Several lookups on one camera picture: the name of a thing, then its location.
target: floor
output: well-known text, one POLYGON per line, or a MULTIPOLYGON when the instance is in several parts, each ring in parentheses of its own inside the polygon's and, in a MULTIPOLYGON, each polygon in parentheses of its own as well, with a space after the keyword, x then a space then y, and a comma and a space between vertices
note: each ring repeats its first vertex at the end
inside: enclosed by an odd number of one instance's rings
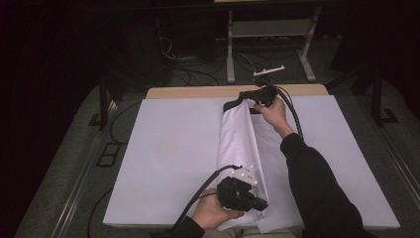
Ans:
MULTIPOLYGON (((341 75, 329 69, 340 38, 315 39, 308 54, 317 83, 326 84, 341 75)), ((234 42, 236 84, 253 84, 256 71, 279 67, 269 77, 277 84, 307 83, 296 51, 299 38, 246 39, 234 42)), ((226 42, 216 41, 216 58, 176 56, 169 86, 225 85, 226 42)), ((386 81, 382 106, 390 108, 399 123, 378 127, 371 117, 371 95, 354 96, 351 78, 330 90, 352 129, 401 228, 372 231, 377 237, 418 237, 420 234, 420 122, 407 109, 398 91, 386 81)), ((67 131, 52 165, 25 216, 16 237, 150 237, 151 230, 113 228, 102 224, 107 201, 124 158, 141 100, 128 92, 112 102, 110 121, 104 130, 88 126, 98 113, 98 90, 85 99, 67 131)))

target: person's right hand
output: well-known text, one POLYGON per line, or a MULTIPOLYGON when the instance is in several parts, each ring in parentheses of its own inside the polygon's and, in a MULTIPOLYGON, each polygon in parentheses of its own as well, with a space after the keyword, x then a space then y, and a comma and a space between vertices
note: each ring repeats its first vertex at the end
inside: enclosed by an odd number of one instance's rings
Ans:
POLYGON ((281 138, 285 138, 294 131, 291 129, 286 119, 286 108, 283 100, 275 97, 270 107, 264 107, 255 104, 254 108, 259 111, 266 122, 268 122, 274 130, 280 134, 281 138))

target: hand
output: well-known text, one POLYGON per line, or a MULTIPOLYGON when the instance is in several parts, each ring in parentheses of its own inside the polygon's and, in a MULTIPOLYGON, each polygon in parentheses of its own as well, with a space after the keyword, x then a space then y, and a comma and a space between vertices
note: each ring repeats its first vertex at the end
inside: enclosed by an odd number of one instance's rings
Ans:
MULTIPOLYGON (((203 195, 217 192, 216 188, 209 188, 203 192, 203 195)), ((216 229, 222 223, 237 219, 245 214, 244 211, 227 210, 222 207, 217 198, 217 193, 204 196, 198 202, 192 219, 204 230, 216 229)))
POLYGON ((255 104, 254 108, 259 111, 263 119, 269 123, 274 130, 280 134, 281 138, 285 138, 291 133, 294 133, 286 119, 286 107, 283 100, 275 97, 270 107, 264 107, 259 104, 255 104))

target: gray carpet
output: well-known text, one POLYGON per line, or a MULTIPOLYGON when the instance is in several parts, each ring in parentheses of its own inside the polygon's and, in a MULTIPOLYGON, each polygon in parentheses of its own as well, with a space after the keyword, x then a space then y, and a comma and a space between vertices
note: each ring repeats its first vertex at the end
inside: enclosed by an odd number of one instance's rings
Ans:
MULTIPOLYGON (((298 58, 294 55, 302 43, 301 40, 281 39, 275 41, 280 41, 281 44, 280 47, 276 47, 274 55, 271 55, 273 42, 253 43, 253 46, 266 44, 259 48, 262 56, 255 53, 256 49, 247 47, 248 42, 237 42, 235 51, 246 54, 252 61, 260 61, 263 64, 262 67, 269 68, 270 64, 271 67, 277 67, 284 64, 286 70, 270 76, 274 83, 307 83, 304 73, 298 65, 298 58)), ((339 43, 339 39, 323 39, 315 40, 312 44, 308 58, 319 83, 327 83, 340 75, 339 72, 328 69, 339 43)), ((197 59, 193 62, 181 62, 178 66, 205 72, 216 71, 211 75, 221 79, 219 83, 224 84, 226 68, 223 55, 218 54, 219 57, 216 60, 197 59)), ((236 59, 236 84, 253 84, 253 77, 249 72, 252 68, 240 59, 240 55, 236 55, 236 59)), ((170 86, 183 86, 188 82, 191 75, 180 68, 173 72, 170 86)), ((378 128, 369 117, 369 95, 353 96, 349 90, 352 82, 352 80, 348 80, 331 90, 330 93, 336 96, 367 163, 401 223, 400 229, 372 233, 383 238, 418 237, 420 234, 419 208, 397 172, 392 155, 387 151, 380 133, 384 132, 391 138, 412 173, 420 179, 419 161, 415 158, 420 150, 420 123, 406 108, 398 92, 391 85, 385 83, 383 105, 395 112, 400 123, 386 124, 383 128, 378 128)), ((215 85, 216 81, 206 74, 194 73, 191 76, 190 84, 215 85)), ((52 166, 18 230, 17 237, 51 237, 53 234, 54 237, 149 237, 150 230, 148 229, 113 228, 102 224, 109 199, 107 191, 114 185, 126 147, 124 145, 120 147, 113 167, 96 166, 96 163, 101 159, 103 165, 112 162, 112 156, 102 156, 106 144, 115 142, 110 136, 111 122, 115 120, 112 127, 114 139, 128 142, 140 106, 139 103, 144 97, 137 93, 126 95, 114 107, 115 113, 111 114, 107 130, 99 132, 97 127, 88 126, 91 116, 98 111, 99 103, 96 90, 89 94, 74 118, 52 166), (101 139, 103 143, 95 144, 95 140, 98 139, 101 139), (96 155, 94 162, 90 170, 81 174, 89 153, 96 155), (74 213, 68 217, 65 228, 58 236, 57 232, 54 233, 55 225, 60 219, 67 199, 73 194, 73 187, 78 181, 79 175, 85 179, 85 186, 79 193, 80 197, 75 203, 74 213)), ((115 152, 115 146, 109 145, 106 152, 112 154, 115 152)))

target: black long-sleeve shirt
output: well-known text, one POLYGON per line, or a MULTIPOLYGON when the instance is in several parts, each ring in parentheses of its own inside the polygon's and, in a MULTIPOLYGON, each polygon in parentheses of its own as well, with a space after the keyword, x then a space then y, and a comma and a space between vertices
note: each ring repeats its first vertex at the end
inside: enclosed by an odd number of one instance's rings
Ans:
MULTIPOLYGON (((368 238, 358 209, 337 184, 328 163, 297 134, 283 139, 291 192, 303 223, 305 238, 368 238)), ((185 217, 172 238, 199 238, 204 234, 191 218, 185 217)))

